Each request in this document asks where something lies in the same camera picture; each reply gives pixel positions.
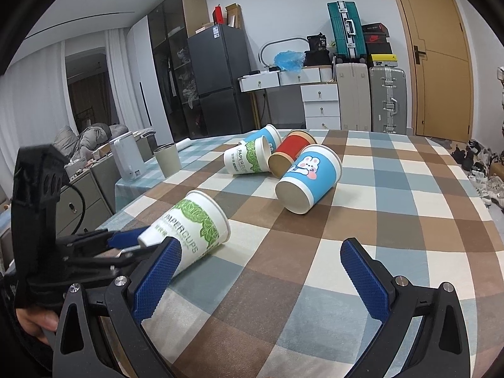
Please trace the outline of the person's hand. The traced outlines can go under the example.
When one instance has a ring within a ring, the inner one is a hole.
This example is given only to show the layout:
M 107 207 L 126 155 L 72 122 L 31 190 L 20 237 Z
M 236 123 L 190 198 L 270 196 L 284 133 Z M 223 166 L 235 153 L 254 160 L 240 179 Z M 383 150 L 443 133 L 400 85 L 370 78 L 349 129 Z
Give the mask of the person's hand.
M 44 330 L 55 332 L 58 328 L 59 318 L 55 312 L 41 307 L 17 308 L 15 310 L 17 319 L 23 330 L 28 335 L 36 337 L 39 341 L 48 345 L 49 341 Z

